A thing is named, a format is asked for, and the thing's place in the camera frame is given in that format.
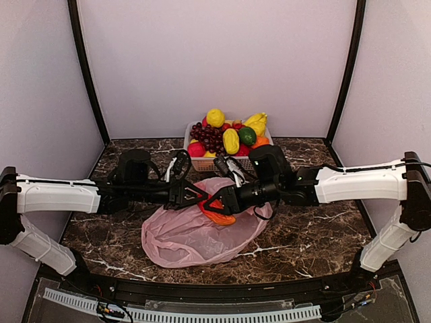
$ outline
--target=marble tabletop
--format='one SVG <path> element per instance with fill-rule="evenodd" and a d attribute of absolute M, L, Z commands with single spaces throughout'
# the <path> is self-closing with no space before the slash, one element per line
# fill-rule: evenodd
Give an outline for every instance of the marble tabletop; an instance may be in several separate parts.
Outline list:
<path fill-rule="evenodd" d="M 334 164 L 321 139 L 274 138 L 294 168 Z M 182 139 L 114 140 L 105 149 L 92 179 L 103 178 L 129 149 L 146 149 L 159 168 L 166 169 Z M 191 182 L 215 176 L 193 169 Z M 350 269 L 356 251 L 370 234 L 353 201 L 320 207 L 279 206 L 262 234 L 235 259 L 207 266 L 162 268 L 141 247 L 141 226 L 155 205 L 135 203 L 114 215 L 74 213 L 63 243 L 81 252 L 93 273 L 163 283 L 248 284 L 322 277 Z"/>

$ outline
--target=white basket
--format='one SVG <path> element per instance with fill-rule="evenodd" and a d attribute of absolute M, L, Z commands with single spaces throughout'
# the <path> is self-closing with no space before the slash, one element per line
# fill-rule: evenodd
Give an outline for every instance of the white basket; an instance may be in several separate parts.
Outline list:
<path fill-rule="evenodd" d="M 187 150 L 187 147 L 189 146 L 189 143 L 191 141 L 191 138 L 190 138 L 191 127 L 194 124 L 197 124 L 198 122 L 199 121 L 190 122 L 187 125 L 186 135 L 184 136 L 184 149 L 186 149 L 186 150 Z M 270 145 L 274 144 L 274 142 L 272 141 L 271 134 L 269 133 L 268 128 L 265 129 L 265 137 L 267 137 L 269 139 L 269 144 Z M 251 165 L 251 162 L 250 162 L 250 160 L 248 159 L 247 156 L 244 156 L 244 157 L 234 157 L 234 158 L 236 160 L 238 160 L 241 163 L 241 165 L 246 170 L 253 170 L 253 166 Z M 197 172 L 214 172 L 214 171 L 217 170 L 217 168 L 214 165 L 213 160 L 214 160 L 214 158 L 209 158 L 209 157 L 192 157 L 191 158 L 191 163 L 193 165 L 193 168 Z"/>

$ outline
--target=green lime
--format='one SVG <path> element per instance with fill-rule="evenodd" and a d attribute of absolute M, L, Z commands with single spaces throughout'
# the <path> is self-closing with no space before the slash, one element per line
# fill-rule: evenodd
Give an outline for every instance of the green lime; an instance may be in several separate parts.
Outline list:
<path fill-rule="evenodd" d="M 250 127 L 241 128 L 238 131 L 238 135 L 240 137 L 240 141 L 246 146 L 251 146 L 256 143 L 256 132 Z"/>

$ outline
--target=black metal pole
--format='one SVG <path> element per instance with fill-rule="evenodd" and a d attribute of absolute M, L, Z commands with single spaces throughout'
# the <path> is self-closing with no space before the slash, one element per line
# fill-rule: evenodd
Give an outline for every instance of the black metal pole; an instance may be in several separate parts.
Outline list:
<path fill-rule="evenodd" d="M 341 88 L 339 90 L 337 104 L 335 105 L 334 114 L 332 116 L 331 125 L 326 136 L 327 142 L 332 145 L 341 115 L 343 113 L 345 99 L 349 92 L 350 81 L 352 80 L 353 70 L 356 62 L 356 55 L 358 54 L 359 41 L 361 38 L 362 24 L 364 22 L 365 15 L 365 4 L 366 0 L 358 0 L 356 3 L 356 14 L 355 22 L 352 31 L 352 40 L 350 41 L 349 55 L 347 56 L 347 62 L 345 64 L 343 81 L 341 82 Z"/>
<path fill-rule="evenodd" d="M 70 22 L 72 25 L 73 37 L 75 38 L 75 46 L 78 54 L 79 64 L 81 65 L 81 72 L 86 84 L 88 99 L 92 106 L 94 118 L 96 119 L 97 127 L 99 128 L 100 136 L 105 145 L 110 142 L 108 129 L 106 128 L 103 119 L 102 111 L 100 109 L 99 101 L 97 100 L 96 90 L 94 89 L 93 78 L 88 65 L 86 48 L 84 46 L 84 38 L 82 37 L 81 23 L 79 22 L 79 12 L 76 0 L 67 0 L 69 5 Z"/>

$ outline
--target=red object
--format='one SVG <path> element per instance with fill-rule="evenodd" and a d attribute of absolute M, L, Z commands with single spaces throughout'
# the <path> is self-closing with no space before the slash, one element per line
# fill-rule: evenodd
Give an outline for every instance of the red object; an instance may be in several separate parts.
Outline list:
<path fill-rule="evenodd" d="M 191 143 L 187 147 L 190 157 L 203 157 L 205 155 L 205 147 L 201 143 Z"/>
<path fill-rule="evenodd" d="M 238 153 L 235 154 L 236 157 L 240 156 L 248 156 L 250 153 L 250 148 L 248 148 L 243 143 L 240 144 L 240 149 L 238 150 Z"/>
<path fill-rule="evenodd" d="M 230 128 L 230 124 L 225 123 L 222 125 L 222 132 L 225 132 L 226 130 L 228 130 Z"/>
<path fill-rule="evenodd" d="M 239 130 L 239 129 L 241 129 L 242 127 L 242 122 L 241 122 L 241 120 L 235 120 L 233 123 L 232 123 L 232 128 L 233 129 L 236 129 L 236 130 Z"/>
<path fill-rule="evenodd" d="M 236 219 L 233 215 L 222 215 L 220 213 L 205 210 L 203 208 L 203 205 L 208 200 L 197 203 L 197 206 L 199 207 L 199 209 L 202 211 L 203 214 L 205 214 L 208 217 L 208 219 L 210 219 L 214 223 L 217 223 L 218 225 L 231 225 L 236 222 Z M 211 203 L 211 206 L 217 209 L 223 209 L 223 204 L 220 200 L 215 200 L 213 203 Z"/>

